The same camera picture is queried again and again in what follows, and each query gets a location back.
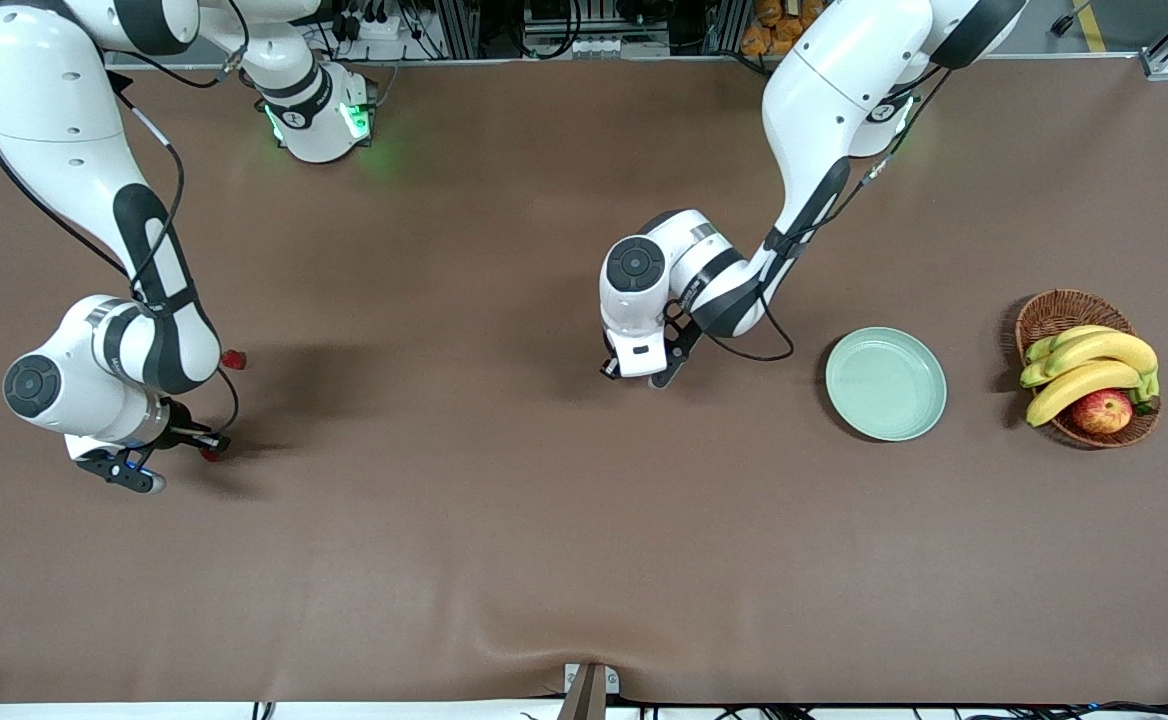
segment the bunch of bananas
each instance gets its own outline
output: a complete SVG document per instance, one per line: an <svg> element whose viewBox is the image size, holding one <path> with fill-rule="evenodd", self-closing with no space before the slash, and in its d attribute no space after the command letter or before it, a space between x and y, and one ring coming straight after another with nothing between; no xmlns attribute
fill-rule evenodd
<svg viewBox="0 0 1168 720"><path fill-rule="evenodd" d="M1065 407L1105 388L1128 389L1136 407L1160 392L1157 354L1146 341L1104 325L1078 325L1028 347L1024 387L1045 386L1028 406L1028 424L1049 423Z"/></svg>

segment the plate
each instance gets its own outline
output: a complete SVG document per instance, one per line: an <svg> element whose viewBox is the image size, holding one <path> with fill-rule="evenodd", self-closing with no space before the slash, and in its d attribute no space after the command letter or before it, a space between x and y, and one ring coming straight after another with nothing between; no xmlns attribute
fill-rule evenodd
<svg viewBox="0 0 1168 720"><path fill-rule="evenodd" d="M841 338L828 355L825 382L850 427L891 442L936 427L950 396L936 354L896 328L858 328Z"/></svg>

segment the red apple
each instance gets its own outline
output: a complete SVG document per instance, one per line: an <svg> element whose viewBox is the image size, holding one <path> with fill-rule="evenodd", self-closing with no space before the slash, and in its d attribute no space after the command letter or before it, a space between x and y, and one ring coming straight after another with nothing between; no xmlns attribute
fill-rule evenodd
<svg viewBox="0 0 1168 720"><path fill-rule="evenodd" d="M1120 389L1097 389L1073 403L1073 422L1097 436L1118 432L1133 415L1131 399Z"/></svg>

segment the wicker basket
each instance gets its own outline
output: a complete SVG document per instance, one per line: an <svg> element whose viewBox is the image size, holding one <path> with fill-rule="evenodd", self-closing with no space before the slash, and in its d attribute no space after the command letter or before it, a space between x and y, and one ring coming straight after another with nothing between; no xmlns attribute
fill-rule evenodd
<svg viewBox="0 0 1168 720"><path fill-rule="evenodd" d="M1034 296L1018 311L1018 318L1015 319L1018 360L1027 366L1024 352L1029 345L1077 325L1108 325L1124 333L1136 333L1125 316L1101 297L1079 290L1051 290ZM1037 395L1037 388L1033 388L1033 395ZM1160 402L1150 413L1134 416L1127 427L1106 436L1086 432L1073 423L1068 413L1061 413L1051 420L1051 425L1083 446L1127 446L1148 437L1148 432L1157 427L1157 418L1161 418Z"/></svg>

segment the wire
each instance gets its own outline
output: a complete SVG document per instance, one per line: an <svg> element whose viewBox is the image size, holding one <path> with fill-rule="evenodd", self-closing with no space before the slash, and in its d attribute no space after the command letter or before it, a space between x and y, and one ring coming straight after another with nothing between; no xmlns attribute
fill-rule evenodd
<svg viewBox="0 0 1168 720"><path fill-rule="evenodd" d="M429 60L444 58L446 54L442 53L442 48L433 42L433 36L429 35L427 26L424 25L424 20L422 19L423 15L420 14L419 5L416 5L415 0L406 0L405 4L398 4L398 8L402 9L402 15L406 15L406 4L410 4L411 8L411 16L406 18L406 20L409 20L408 25L413 23L415 26L411 28L411 37L415 37L415 43L420 47L420 50L427 55ZM427 40L427 47L424 46L424 40Z"/></svg>
<svg viewBox="0 0 1168 720"><path fill-rule="evenodd" d="M895 101L901 99L901 97L904 97L905 95L909 95L909 92L912 92L913 90L917 90L918 86L922 86L923 82L926 82L926 81L931 79L932 77L934 77L936 72L939 72L940 70L941 70L940 65L936 65L936 67L931 68L925 74L923 74L922 77L917 78L913 82L908 83L908 85L904 85L904 86L899 88L898 91L892 92L892 94L888 95L887 97L882 97L882 99L878 101L877 104L881 105L881 104L884 104L884 102L895 102Z"/></svg>
<svg viewBox="0 0 1168 720"><path fill-rule="evenodd" d="M940 92L940 88L944 86L944 83L950 82L951 76L953 76L953 70L945 70L943 76L940 76L940 82L937 82L936 86L931 88L931 92L926 95L926 99L922 101L922 104L917 106L917 113L913 113L913 117L909 118L909 123L904 126L903 131L901 131L901 136L895 138L895 145L891 146L890 152L887 152L887 158L882 160L881 164L882 167L885 167L887 161L890 161L890 159L895 157L895 151L899 150L901 145L904 145L904 138L908 137L909 132L913 131L913 125L917 123L918 118L922 118L922 113L926 111L926 105L930 105L931 101L936 99L936 96Z"/></svg>
<svg viewBox="0 0 1168 720"><path fill-rule="evenodd" d="M132 104L131 101L127 101L126 96L121 94L118 94L117 96L119 97L119 99L121 99L121 104L130 108L132 113L135 113L135 117L140 118L140 123L144 123L144 126L146 129L150 129L150 132L153 133L153 137L158 138L158 141L160 141L162 146L167 148L167 152L169 152L171 158L176 164L176 195L171 201L171 210L167 212L167 219L164 220L162 222L162 229L158 231L157 241L153 243L153 247L150 248L148 254L144 256L141 263L139 265L135 265L135 274L133 274L131 277L131 292L134 293L137 290L139 290L140 278L142 277L145 270L150 269L150 265L153 264L153 259L158 255L158 250L162 249L164 242L167 241L167 236L169 236L171 234L171 224L174 222L174 219L176 219L176 213L180 212L180 201L183 199L185 169L183 169L183 160L180 159L180 152L176 152L176 147L174 147L174 145L172 145L172 143L167 140L167 136L165 136L162 131L160 131L160 129L158 129L158 126L153 124L153 120L151 120L150 117L144 113L144 110L135 108L135 104Z"/></svg>
<svg viewBox="0 0 1168 720"><path fill-rule="evenodd" d="M725 56L725 58L736 58L745 68L753 70L753 72L759 74L762 77L771 77L771 74L776 71L766 68L766 63L762 61L762 55L758 55L757 63L749 60L748 56L736 53L735 50L712 50L712 55L722 55Z"/></svg>
<svg viewBox="0 0 1168 720"><path fill-rule="evenodd" d="M388 102L388 95L392 91L392 85L397 83L397 72L402 70L402 60L406 58L406 49L402 49L402 58L397 60L397 64L392 65L392 77L388 78L388 85L384 86L384 94L380 97L375 97L375 109L381 109L384 106L384 102Z"/></svg>
<svg viewBox="0 0 1168 720"><path fill-rule="evenodd" d="M223 425L218 425L218 428L215 428L214 432L210 432L213 436L220 436L221 434L227 432L228 428L232 427L232 423L236 423L237 413L242 409L242 401L241 397L237 397L237 387L232 386L232 381L231 379L228 379L228 373L224 372L223 366L215 368L215 373L217 373L220 378L224 379L224 385L228 386L228 395L232 396L232 413L228 415L228 420L224 420ZM260 720L267 720L269 716L273 715L274 705L276 702L264 702L264 718Z"/></svg>
<svg viewBox="0 0 1168 720"><path fill-rule="evenodd" d="M951 74L953 74L953 70L951 69L946 70L944 76L940 77L940 82L937 82L936 86L931 88L931 92L927 94L926 99L922 101L922 104L918 105L917 113L913 113L913 117L909 118L908 124L905 124L903 131L901 131L899 137L895 138L895 144L891 146L890 151L887 152L885 158L882 158L880 162L875 164L871 168L869 168L867 173L864 173L864 176L861 178L860 181L855 184L855 187L853 187L851 191L848 193L848 195L846 195L846 200L841 201L841 205L837 205L837 208L834 209L834 212L828 213L827 217L820 220L820 222L806 224L804 228L799 228L795 231L791 231L788 235L790 238L805 237L807 236L807 234L816 231L816 229L820 229L827 226L828 223L834 222L834 220L837 219L837 215L841 215L841 212L846 209L847 205L850 205L850 201L858 195L858 192L862 191L864 186L867 186L874 179L876 179L877 175L881 174L881 172L887 167L887 164L890 162L891 158L895 157L895 152L901 148L901 145L903 145L904 143L904 138L908 138L909 131L912 131L915 123L917 123L918 118L922 118L922 113L924 110L926 110L926 105L930 105L931 101L936 98L937 92L940 92L940 88L944 86L944 83L948 82ZM784 261L785 259L777 258L776 261L772 261L770 268L779 266L781 263L784 263ZM766 313L766 318L771 321L772 327L776 328L776 333L779 333L780 338L784 338L785 345L788 345L788 349L781 352L780 355L752 355L748 354L748 352L736 349L735 347L731 347L725 342L722 342L721 340L718 340L718 338L712 337L711 334L708 334L705 332L704 334L708 335L708 340L715 342L717 347L721 347L722 349L730 352L731 355L743 356L743 359L753 360L757 364L774 364L777 360L785 360L788 359L788 356L793 356L793 352L795 349L793 344L793 338L790 337L788 332L785 332L785 328L780 325L779 320L777 320L776 316L771 313L770 302L766 302L766 288L770 286L771 279L773 279L773 275L770 278L763 278L762 281L758 281L757 299L758 302L762 302L763 313ZM959 720L1014 720L1014 719L1006 719L1006 716L966 716L965 719L962 719L959 715ZM1063 719L1059 719L1058 716L1051 716L1050 720L1063 720Z"/></svg>
<svg viewBox="0 0 1168 720"><path fill-rule="evenodd" d="M777 263L783 263L783 261L778 259ZM753 360L755 364L777 364L777 361L788 360L790 356L793 356L797 347L793 345L793 338L790 337L790 333L784 332L784 328L780 323L777 321L776 316L771 314L771 304L770 302L766 302L766 296L762 292L763 288L765 288L764 284L758 283L757 299L758 302L762 302L762 311L763 313L766 313L766 318L771 320L771 327L776 328L777 333L780 333L780 338L784 338L784 342L785 345L788 345L788 349L785 349L779 355L752 355L748 354L748 352L744 352L743 349L735 349L735 347L717 340L717 338L711 334L704 333L704 335L708 337L708 340L715 342L717 347L721 347L725 352L730 352L731 355L743 356L745 360Z"/></svg>
<svg viewBox="0 0 1168 720"><path fill-rule="evenodd" d="M322 23L313 23L311 25L311 27L317 27L318 32L322 33L322 46L325 47L325 53L327 53L327 58L334 60L334 56L336 56L336 51L334 51L331 47L331 37L327 35L327 27L325 27Z"/></svg>
<svg viewBox="0 0 1168 720"><path fill-rule="evenodd" d="M72 236L72 240L81 242L82 247L85 247L85 249L93 252L96 258L103 259L105 261L105 263L109 263L109 265L112 266L114 270L117 270L118 274L121 274L121 277L124 278L130 277L130 275L126 274L126 268L123 268L121 263L118 263L117 259L110 258L107 256L107 252L100 250L100 248L96 245L95 242L86 240L84 234L76 231L76 229L74 229L71 224L64 222L64 219L61 219L57 213L48 208L48 206L46 206L46 202L41 201L36 195L34 195L34 193L32 193L32 191L28 191L28 186L26 186L22 179L18 176L16 172L14 172L14 169L11 168L11 165L7 164L7 159L2 157L2 152L0 152L0 168L2 168L2 173L5 173L7 178L11 178L11 181L14 182L14 186L16 186L18 189L21 193L23 193L23 196L26 196L28 201L35 205L37 209L42 210L47 217L54 220L55 224L60 226L60 229L63 229L63 231L67 231L69 236Z"/></svg>
<svg viewBox="0 0 1168 720"><path fill-rule="evenodd" d="M570 15L566 15L566 36L562 39L562 44L557 46L557 50L552 50L552 53L549 53L547 55L540 55L537 50L526 49L523 41L521 41L521 39L517 37L516 33L517 28L521 29L526 28L524 20L521 18L516 18L516 15L514 14L514 11L520 5L521 0L508 0L508 4L505 6L505 29L508 36L508 41L512 42L512 46L516 47L517 51L521 53L521 56L523 56L523 58L534 58L534 60L557 58L557 56L565 54L566 50L570 50L571 47L575 46L576 40L579 40L580 29L584 29L584 12L580 9L580 0L571 0L571 6L572 8L575 8L575 28L571 29L571 18Z"/></svg>
<svg viewBox="0 0 1168 720"><path fill-rule="evenodd" d="M185 83L187 86L200 88L200 90L206 90L206 88L208 86L216 86L220 83L224 82L224 78L228 77L229 72L232 72L232 70L237 69L237 64L241 63L244 56L246 56L246 46L251 44L251 29L250 27L246 27L246 18L245 15L242 15L242 9L238 8L237 1L228 0L228 5L231 6L232 14L237 15L237 23L242 26L242 46L238 47L237 50L232 50L232 53L228 54L227 58L224 58L224 64L218 69L218 72L215 72L215 77L208 82L196 82L195 79L188 79L183 77L182 74L174 72L174 70L172 70L171 68L165 67L162 63L159 63L159 61L150 58L148 55L131 53L131 50L121 50L121 54L130 55L132 56L132 58L140 60L142 63L150 64L155 69L162 70L162 72L167 74L168 77L178 79Z"/></svg>

